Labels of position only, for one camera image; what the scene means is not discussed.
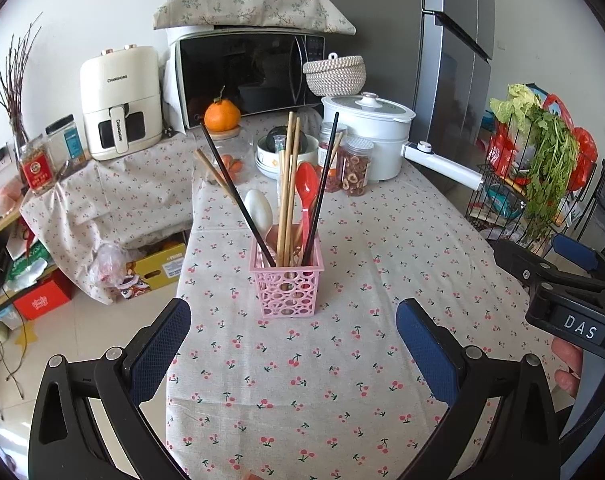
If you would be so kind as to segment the person's right hand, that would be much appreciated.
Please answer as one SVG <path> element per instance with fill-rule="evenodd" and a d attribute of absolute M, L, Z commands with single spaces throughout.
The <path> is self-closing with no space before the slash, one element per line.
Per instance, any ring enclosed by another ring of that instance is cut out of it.
<path fill-rule="evenodd" d="M 580 385 L 581 368 L 583 367 L 583 349 L 554 337 L 551 342 L 552 353 L 565 365 L 554 372 L 557 386 L 572 398 L 577 396 Z"/>

